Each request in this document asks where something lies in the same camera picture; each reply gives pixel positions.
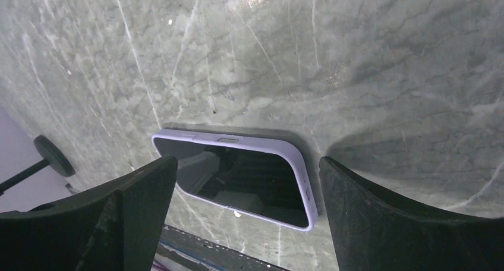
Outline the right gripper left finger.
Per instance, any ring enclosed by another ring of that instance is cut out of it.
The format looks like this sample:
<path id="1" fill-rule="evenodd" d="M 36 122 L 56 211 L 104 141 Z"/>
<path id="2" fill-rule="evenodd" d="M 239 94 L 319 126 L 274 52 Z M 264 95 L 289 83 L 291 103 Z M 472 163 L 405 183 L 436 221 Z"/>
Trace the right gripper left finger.
<path id="1" fill-rule="evenodd" d="M 1 214 L 2 270 L 150 270 L 178 162 L 160 157 L 73 196 Z"/>

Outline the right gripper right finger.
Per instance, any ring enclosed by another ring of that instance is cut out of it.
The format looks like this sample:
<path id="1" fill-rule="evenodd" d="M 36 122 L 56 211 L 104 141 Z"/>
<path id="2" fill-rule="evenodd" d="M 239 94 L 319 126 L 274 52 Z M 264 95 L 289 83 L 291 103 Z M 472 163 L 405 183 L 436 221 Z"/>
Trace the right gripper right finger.
<path id="1" fill-rule="evenodd" d="M 319 177 L 341 270 L 502 270 L 503 219 L 405 197 L 325 156 Z"/>

